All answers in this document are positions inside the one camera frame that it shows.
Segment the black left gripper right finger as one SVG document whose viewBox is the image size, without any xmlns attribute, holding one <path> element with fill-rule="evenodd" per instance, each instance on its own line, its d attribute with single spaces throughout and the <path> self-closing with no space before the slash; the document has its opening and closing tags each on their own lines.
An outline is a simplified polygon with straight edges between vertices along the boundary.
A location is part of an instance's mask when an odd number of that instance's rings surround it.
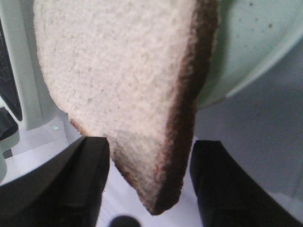
<svg viewBox="0 0 303 227">
<path fill-rule="evenodd" d="M 194 143 L 190 176 L 204 227 L 301 227 L 219 141 Z"/>
</svg>

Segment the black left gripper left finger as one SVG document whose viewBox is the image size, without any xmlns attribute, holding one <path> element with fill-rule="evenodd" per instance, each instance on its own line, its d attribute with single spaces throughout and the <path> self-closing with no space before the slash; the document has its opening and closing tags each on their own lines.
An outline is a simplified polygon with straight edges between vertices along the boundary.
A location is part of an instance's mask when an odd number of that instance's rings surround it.
<svg viewBox="0 0 303 227">
<path fill-rule="evenodd" d="M 109 143 L 81 137 L 0 188 L 3 227 L 94 227 L 109 172 Z"/>
</svg>

